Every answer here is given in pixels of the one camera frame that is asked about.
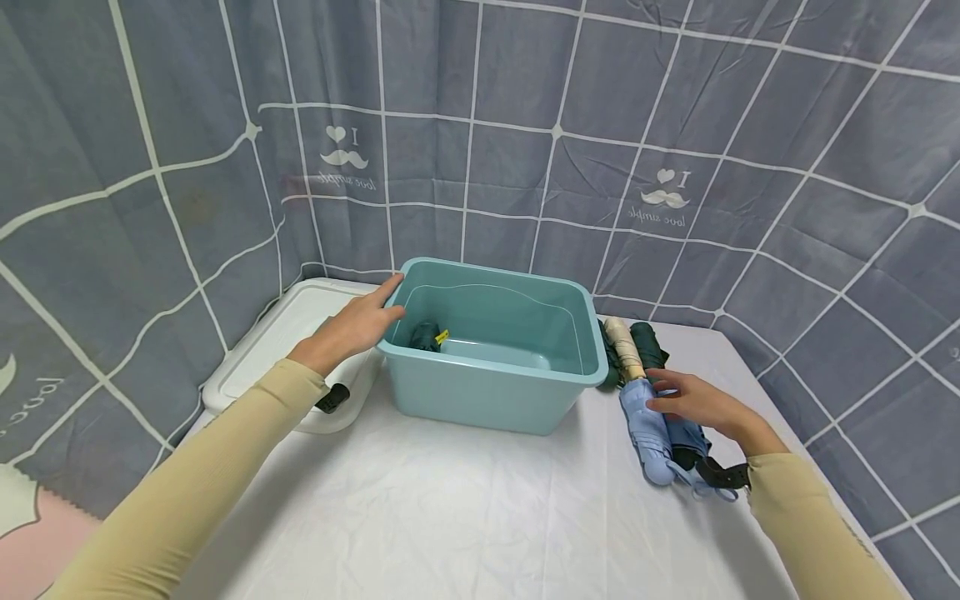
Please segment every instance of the table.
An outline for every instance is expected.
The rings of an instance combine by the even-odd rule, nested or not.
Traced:
[[[723,334],[655,330],[669,367],[737,396],[810,460]],[[722,465],[743,461],[707,435]],[[615,394],[585,391],[539,437],[403,416],[383,370],[351,427],[276,448],[176,597],[795,598],[744,495],[647,483]]]

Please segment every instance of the mustache logo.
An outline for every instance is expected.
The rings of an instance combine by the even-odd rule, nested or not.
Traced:
[[[656,206],[657,204],[666,204],[671,208],[683,208],[684,206],[690,204],[690,201],[684,200],[680,194],[676,192],[667,193],[661,189],[649,194],[640,192],[640,199],[647,204],[652,204],[653,206]]]
[[[347,152],[346,150],[334,150],[328,155],[320,155],[320,158],[327,164],[338,167],[350,163],[358,169],[366,169],[367,165],[370,164],[368,160],[364,160],[358,153],[354,151]]]
[[[0,396],[13,383],[13,377],[16,375],[16,357],[12,354],[7,359],[7,364],[0,369]]]

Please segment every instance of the black latch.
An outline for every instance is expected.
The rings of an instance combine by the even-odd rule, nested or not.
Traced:
[[[334,383],[326,396],[320,398],[314,405],[328,415],[337,410],[337,407],[350,398],[350,390],[342,383]]]

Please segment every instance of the gray grid curtain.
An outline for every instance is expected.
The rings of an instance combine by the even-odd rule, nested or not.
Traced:
[[[0,461],[105,516],[303,277],[431,255],[724,332],[960,595],[960,5],[0,3]]]

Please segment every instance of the heart logo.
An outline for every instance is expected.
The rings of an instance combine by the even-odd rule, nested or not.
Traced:
[[[326,132],[330,133],[330,128],[326,128]],[[677,176],[677,172],[673,169],[660,169],[657,172],[657,181],[660,183],[667,183]]]
[[[332,139],[333,141],[339,142],[343,138],[347,137],[347,130],[345,130],[342,127],[332,127],[327,125],[326,134],[329,135],[330,139]]]

